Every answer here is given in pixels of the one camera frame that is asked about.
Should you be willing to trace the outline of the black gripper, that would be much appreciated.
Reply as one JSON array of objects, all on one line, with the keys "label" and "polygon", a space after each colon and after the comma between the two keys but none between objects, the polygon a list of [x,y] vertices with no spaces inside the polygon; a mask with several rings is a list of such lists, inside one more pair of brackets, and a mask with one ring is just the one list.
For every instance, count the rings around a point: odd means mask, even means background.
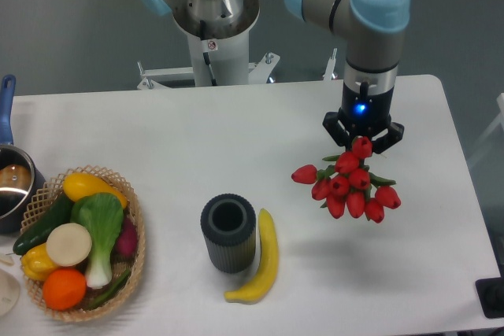
[{"label": "black gripper", "polygon": [[349,145],[350,134],[377,135],[386,129],[384,135],[372,142],[373,153],[385,152],[400,142],[404,134],[402,124],[390,122],[394,88],[394,68],[386,72],[346,68],[340,110],[325,114],[322,125],[326,132],[337,145]]}]

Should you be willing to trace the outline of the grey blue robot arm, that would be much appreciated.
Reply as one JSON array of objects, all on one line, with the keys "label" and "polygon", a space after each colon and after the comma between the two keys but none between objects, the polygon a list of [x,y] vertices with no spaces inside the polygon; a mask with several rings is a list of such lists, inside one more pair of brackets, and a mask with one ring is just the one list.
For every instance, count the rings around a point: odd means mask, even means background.
[{"label": "grey blue robot arm", "polygon": [[[258,0],[141,0],[157,15],[170,14],[186,36],[199,87],[252,83],[249,33]],[[287,10],[346,41],[342,103],[323,125],[337,145],[358,136],[382,153],[402,139],[404,128],[390,107],[410,0],[283,0]]]}]

